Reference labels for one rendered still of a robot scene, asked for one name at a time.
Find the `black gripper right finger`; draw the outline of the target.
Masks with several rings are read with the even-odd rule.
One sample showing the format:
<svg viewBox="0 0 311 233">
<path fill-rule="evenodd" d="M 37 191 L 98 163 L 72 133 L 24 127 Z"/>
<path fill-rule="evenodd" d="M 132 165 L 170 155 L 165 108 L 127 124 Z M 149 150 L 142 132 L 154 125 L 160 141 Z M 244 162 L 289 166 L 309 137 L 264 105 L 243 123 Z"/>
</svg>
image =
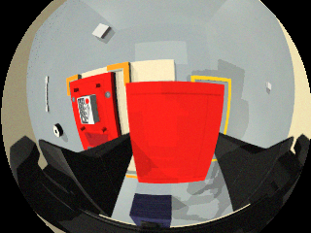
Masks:
<svg viewBox="0 0 311 233">
<path fill-rule="evenodd" d="M 293 141 L 291 136 L 273 147 L 262 148 L 218 133 L 214 155 L 221 166 L 233 212 L 250 205 L 249 198 L 268 178 L 277 158 L 291 150 Z"/>
</svg>

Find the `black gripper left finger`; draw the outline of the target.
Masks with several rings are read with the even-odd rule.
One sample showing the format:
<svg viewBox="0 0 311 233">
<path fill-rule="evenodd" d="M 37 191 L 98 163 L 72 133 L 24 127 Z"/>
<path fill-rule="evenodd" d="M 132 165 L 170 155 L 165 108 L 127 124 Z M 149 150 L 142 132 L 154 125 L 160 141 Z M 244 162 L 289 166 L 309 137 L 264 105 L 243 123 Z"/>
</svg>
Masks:
<svg viewBox="0 0 311 233">
<path fill-rule="evenodd" d="M 74 179 L 102 216 L 112 217 L 132 159 L 131 133 L 78 152 L 58 147 L 44 139 L 39 140 L 38 144 L 47 163 Z"/>
</svg>

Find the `small white flat block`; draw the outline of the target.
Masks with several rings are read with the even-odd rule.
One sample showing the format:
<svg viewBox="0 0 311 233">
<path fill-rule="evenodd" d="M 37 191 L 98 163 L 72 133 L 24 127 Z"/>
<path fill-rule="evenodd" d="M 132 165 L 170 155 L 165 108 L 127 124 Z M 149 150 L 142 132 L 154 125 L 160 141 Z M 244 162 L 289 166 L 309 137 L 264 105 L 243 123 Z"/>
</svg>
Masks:
<svg viewBox="0 0 311 233">
<path fill-rule="evenodd" d="M 104 23 L 98 23 L 96 30 L 92 32 L 92 35 L 97 36 L 97 38 L 104 39 L 105 35 L 110 31 L 110 26 L 106 26 Z"/>
</svg>

